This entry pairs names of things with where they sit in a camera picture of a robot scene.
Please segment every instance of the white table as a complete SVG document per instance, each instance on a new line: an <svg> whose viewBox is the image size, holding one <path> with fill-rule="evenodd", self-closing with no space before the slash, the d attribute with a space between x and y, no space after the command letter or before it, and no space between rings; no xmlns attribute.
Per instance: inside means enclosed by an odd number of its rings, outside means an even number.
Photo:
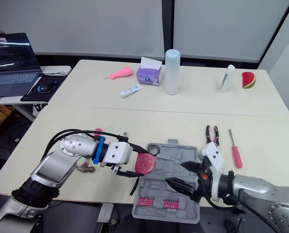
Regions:
<svg viewBox="0 0 289 233"><path fill-rule="evenodd" d="M134 74L114 81L110 73L131 67ZM138 63L81 60L71 71L49 105L70 105L164 112L289 117L289 111L265 70L236 69L229 90L218 87L225 68L180 67L180 89L168 95L164 80L160 87L142 85L143 90L124 99L119 93L138 83ZM251 89L243 89L241 73L252 71L257 77Z"/></svg>
<svg viewBox="0 0 289 233"><path fill-rule="evenodd" d="M188 114L158 111L106 109L80 106L48 105L39 114L0 171L0 194L10 195L27 180L39 164L50 138L68 128L129 134L129 141L145 147L148 143L167 143L168 138L181 145L202 147L206 143L205 128L217 125L220 152L225 158L225 172L263 178L275 185L289 186L289 117L231 116ZM243 162L233 165L231 142L227 130L232 129ZM136 154L123 171L134 170ZM77 170L61 188L59 200L133 203L129 195L135 178L111 174L109 167L98 167L93 174Z"/></svg>
<svg viewBox="0 0 289 233"><path fill-rule="evenodd" d="M41 67L41 70L44 74L48 73L57 73L57 72L65 72L69 73L71 71L70 66L46 66L46 67ZM2 97L0 98L0 105L12 105L15 109L17 109L20 113L22 113L25 117L27 117L30 121L34 121L35 116L31 114L26 108L22 107L21 105L23 104L35 104L35 103L47 103L43 101L21 101L20 99L23 96L11 96L11 97Z"/></svg>

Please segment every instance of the purple tissue box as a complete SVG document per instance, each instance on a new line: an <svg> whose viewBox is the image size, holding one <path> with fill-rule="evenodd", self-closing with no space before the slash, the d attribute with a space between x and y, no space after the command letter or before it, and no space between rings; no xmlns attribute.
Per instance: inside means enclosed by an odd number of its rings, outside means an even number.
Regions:
<svg viewBox="0 0 289 233"><path fill-rule="evenodd" d="M137 71L137 79L139 83L159 86L161 83L161 68L160 69L139 68Z"/></svg>

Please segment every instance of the laptop screen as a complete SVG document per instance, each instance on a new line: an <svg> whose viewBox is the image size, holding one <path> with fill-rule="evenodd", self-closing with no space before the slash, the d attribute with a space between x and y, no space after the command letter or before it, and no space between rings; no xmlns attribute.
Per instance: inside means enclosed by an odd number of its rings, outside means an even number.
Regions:
<svg viewBox="0 0 289 233"><path fill-rule="evenodd" d="M0 73L40 71L25 33L0 34Z"/></svg>

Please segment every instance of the laptop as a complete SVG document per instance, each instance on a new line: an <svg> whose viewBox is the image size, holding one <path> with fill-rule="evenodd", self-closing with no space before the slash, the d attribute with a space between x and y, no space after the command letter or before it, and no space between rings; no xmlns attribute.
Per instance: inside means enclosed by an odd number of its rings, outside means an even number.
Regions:
<svg viewBox="0 0 289 233"><path fill-rule="evenodd" d="M0 34L0 97L25 95L40 73L25 33Z"/></svg>

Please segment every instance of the screwdriver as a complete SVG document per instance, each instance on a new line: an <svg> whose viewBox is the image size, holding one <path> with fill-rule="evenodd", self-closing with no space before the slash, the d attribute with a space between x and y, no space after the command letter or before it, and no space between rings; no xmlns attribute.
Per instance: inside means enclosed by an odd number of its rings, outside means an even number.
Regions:
<svg viewBox="0 0 289 233"><path fill-rule="evenodd" d="M231 131L231 130L228 130L228 134L229 134L230 137L231 137L232 152L233 152L233 158L234 158L235 165L236 165L236 167L238 167L238 168L242 168L241 155L240 155L240 153L239 153L239 151L238 151L237 146L235 146L235 144L234 144L234 139L233 139L232 131Z"/></svg>

